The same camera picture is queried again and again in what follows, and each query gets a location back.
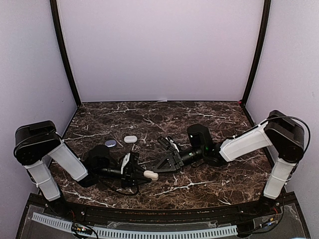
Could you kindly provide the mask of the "white oval charging case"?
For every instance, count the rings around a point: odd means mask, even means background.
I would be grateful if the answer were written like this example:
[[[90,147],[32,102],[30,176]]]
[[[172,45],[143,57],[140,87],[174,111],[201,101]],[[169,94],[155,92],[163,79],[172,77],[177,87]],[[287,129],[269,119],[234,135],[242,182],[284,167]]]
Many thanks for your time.
[[[125,143],[135,143],[138,141],[138,138],[135,135],[127,135],[124,137]]]

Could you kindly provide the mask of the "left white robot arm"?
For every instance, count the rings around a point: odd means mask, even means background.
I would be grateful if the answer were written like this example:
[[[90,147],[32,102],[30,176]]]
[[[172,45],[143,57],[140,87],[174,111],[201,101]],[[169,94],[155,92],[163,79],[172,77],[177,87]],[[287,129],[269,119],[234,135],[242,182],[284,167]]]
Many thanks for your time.
[[[59,217],[70,213],[70,205],[61,199],[62,192],[43,162],[45,157],[54,160],[83,188],[100,183],[101,178],[110,178],[120,180],[123,189],[138,189],[141,184],[159,178],[157,173],[138,165],[138,153],[129,152],[116,161],[106,145],[95,146],[89,150],[86,159],[81,160],[57,133],[55,124],[50,120],[19,127],[15,131],[13,154]]]

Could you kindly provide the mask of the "black front rail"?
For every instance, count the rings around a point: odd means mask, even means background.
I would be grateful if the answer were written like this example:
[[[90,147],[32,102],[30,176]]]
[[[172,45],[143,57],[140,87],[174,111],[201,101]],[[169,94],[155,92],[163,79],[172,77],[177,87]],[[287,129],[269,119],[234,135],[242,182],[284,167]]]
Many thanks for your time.
[[[251,220],[257,201],[228,206],[181,210],[137,210],[66,203],[76,218],[91,223],[106,221],[128,223],[186,223],[203,221],[235,222]]]

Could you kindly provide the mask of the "purple round charging case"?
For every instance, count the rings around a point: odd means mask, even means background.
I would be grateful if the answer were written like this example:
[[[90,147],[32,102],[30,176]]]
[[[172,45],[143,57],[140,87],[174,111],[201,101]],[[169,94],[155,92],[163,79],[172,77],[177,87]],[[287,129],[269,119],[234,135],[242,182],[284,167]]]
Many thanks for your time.
[[[108,148],[115,148],[117,146],[117,142],[116,140],[114,139],[109,139],[109,140],[106,140],[105,141],[105,145],[108,147]]]

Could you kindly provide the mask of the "beige square charging case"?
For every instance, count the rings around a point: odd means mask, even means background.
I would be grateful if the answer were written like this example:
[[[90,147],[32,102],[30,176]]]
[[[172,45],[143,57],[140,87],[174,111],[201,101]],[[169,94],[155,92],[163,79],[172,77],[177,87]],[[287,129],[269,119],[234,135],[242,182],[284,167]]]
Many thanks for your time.
[[[144,177],[151,179],[152,181],[157,181],[159,179],[159,175],[156,172],[145,170],[143,172]]]

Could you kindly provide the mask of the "left black frame post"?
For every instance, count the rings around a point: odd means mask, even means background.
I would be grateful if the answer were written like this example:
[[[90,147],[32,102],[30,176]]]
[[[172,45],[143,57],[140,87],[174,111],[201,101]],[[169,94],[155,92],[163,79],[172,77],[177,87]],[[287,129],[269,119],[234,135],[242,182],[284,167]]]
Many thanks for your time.
[[[52,20],[53,20],[53,25],[54,25],[54,30],[55,30],[55,35],[59,47],[59,52],[60,56],[62,59],[62,63],[64,66],[64,70],[66,73],[66,77],[68,80],[69,87],[71,89],[71,93],[73,96],[73,99],[75,101],[75,104],[77,107],[81,106],[82,102],[80,100],[80,96],[76,87],[76,83],[73,77],[71,65],[69,62],[68,54],[67,54],[67,49],[63,37],[63,32],[62,32],[62,25],[60,21],[60,16],[59,16],[59,10],[58,10],[58,2],[56,0],[50,0],[50,8],[51,8],[51,15],[52,15]]]

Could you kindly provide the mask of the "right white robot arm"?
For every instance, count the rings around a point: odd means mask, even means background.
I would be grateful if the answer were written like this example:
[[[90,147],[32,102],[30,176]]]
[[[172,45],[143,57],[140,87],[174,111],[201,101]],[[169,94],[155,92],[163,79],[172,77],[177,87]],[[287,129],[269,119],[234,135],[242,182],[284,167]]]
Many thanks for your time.
[[[177,172],[198,160],[219,167],[255,150],[273,146],[278,157],[264,187],[263,198],[254,206],[257,215],[265,216],[273,209],[273,200],[278,198],[308,150],[310,140],[305,139],[305,134],[310,133],[303,120],[278,110],[271,111],[264,121],[249,130],[218,143],[213,142],[207,127],[193,124],[187,128],[190,142],[187,149],[182,150],[169,136],[158,138],[158,143],[169,153],[154,167],[154,172]]]

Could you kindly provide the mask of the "black frame post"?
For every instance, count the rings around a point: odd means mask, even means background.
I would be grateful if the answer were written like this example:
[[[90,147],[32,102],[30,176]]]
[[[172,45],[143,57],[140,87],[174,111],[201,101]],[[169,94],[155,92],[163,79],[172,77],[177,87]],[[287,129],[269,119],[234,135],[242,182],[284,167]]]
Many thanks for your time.
[[[56,0],[50,0],[50,8],[51,8],[51,15],[52,15],[52,20],[53,20],[53,25],[54,25],[54,30],[55,30],[55,35],[59,47],[59,52],[60,56],[62,59],[62,63],[64,66],[64,70],[66,73],[66,77],[68,80],[69,87],[71,89],[71,93],[73,96],[73,99],[75,101],[75,104],[77,107],[81,106],[82,102],[80,100],[80,96],[76,87],[76,83],[73,77],[71,65],[69,62],[68,54],[67,54],[67,49],[63,37],[63,32],[62,32],[62,25],[60,21],[60,16],[59,16],[59,10],[58,10],[58,2]]]
[[[264,40],[266,36],[266,31],[267,31],[267,26],[268,26],[268,20],[269,20],[269,15],[270,15],[270,8],[271,8],[271,0],[264,0],[264,5],[263,5],[263,11],[262,11],[262,18],[261,18],[261,23],[260,23],[260,29],[259,29],[259,34],[258,34],[258,39],[256,43],[256,48],[255,48],[255,53],[250,69],[250,73],[248,76],[248,80],[246,83],[246,87],[244,90],[243,97],[241,99],[241,106],[243,108],[246,107],[247,102],[249,100],[249,96],[254,84],[254,80],[257,74],[257,69],[259,66],[263,46],[264,46]]]

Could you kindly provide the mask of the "right black frame post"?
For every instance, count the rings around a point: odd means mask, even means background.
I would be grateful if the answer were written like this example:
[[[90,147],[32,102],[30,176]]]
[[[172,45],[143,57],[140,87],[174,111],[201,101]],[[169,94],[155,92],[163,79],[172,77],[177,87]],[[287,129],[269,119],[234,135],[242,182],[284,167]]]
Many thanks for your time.
[[[256,48],[255,48],[255,53],[250,69],[250,73],[248,76],[248,80],[246,83],[246,87],[244,90],[243,97],[241,99],[241,106],[243,108],[246,107],[247,102],[249,100],[249,96],[254,84],[254,80],[257,74],[257,69],[259,66],[263,46],[264,46],[264,40],[266,36],[266,31],[267,31],[267,26],[268,26],[268,20],[269,20],[269,15],[270,15],[270,8],[271,8],[271,0],[264,0],[264,5],[263,5],[263,11],[262,11],[262,18],[261,18],[261,23],[260,23],[260,29],[259,29],[259,34],[258,34],[258,39],[256,43]]]

